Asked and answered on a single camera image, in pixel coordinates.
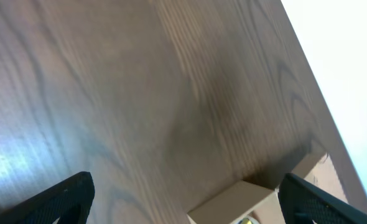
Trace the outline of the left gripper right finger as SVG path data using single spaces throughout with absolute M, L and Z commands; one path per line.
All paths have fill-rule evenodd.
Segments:
M 367 224 L 367 214 L 292 173 L 284 176 L 278 199 L 286 223 Z

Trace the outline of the brown cardboard box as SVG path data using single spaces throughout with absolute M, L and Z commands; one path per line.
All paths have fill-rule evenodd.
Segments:
M 293 173 L 347 203 L 333 162 L 324 152 L 285 156 L 265 169 L 239 180 L 187 213 L 191 224 L 238 223 L 253 217 L 259 223 L 284 223 L 278 199 L 279 185 Z

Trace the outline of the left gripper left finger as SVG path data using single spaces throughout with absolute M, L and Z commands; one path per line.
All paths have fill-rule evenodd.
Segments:
M 79 172 L 0 214 L 0 224 L 86 224 L 95 186 L 90 172 Z

